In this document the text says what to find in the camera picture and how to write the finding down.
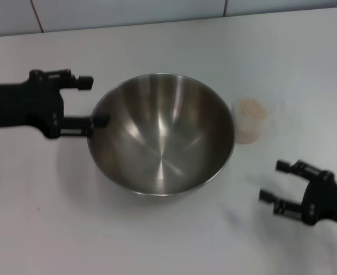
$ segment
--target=table surface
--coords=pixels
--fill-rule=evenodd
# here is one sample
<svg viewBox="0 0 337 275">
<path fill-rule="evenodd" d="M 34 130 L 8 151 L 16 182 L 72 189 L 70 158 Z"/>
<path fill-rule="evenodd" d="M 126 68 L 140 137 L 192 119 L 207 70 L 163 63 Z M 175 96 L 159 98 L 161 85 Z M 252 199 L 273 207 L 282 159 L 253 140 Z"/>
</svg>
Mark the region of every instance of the table surface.
<svg viewBox="0 0 337 275">
<path fill-rule="evenodd" d="M 184 196 L 147 199 L 106 179 L 85 139 L 0 129 L 0 274 L 337 274 L 337 224 L 274 217 L 260 188 L 301 200 L 305 182 L 274 172 L 306 160 L 337 177 L 337 9 L 0 38 L 0 82 L 70 68 L 93 91 L 63 91 L 88 115 L 145 73 L 193 77 L 228 105 L 272 96 L 266 135 L 236 145 L 224 170 Z"/>
</svg>

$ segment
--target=stainless steel bowl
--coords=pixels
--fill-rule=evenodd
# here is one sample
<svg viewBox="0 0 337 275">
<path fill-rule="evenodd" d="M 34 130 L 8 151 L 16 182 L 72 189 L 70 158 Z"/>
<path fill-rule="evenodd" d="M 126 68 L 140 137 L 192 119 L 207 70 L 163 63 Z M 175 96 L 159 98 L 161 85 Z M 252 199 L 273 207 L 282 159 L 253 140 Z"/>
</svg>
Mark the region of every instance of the stainless steel bowl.
<svg viewBox="0 0 337 275">
<path fill-rule="evenodd" d="M 106 128 L 88 145 L 101 171 L 136 193 L 183 193 L 214 178 L 234 147 L 226 103 L 205 84 L 177 74 L 146 74 L 109 91 L 93 115 Z"/>
</svg>

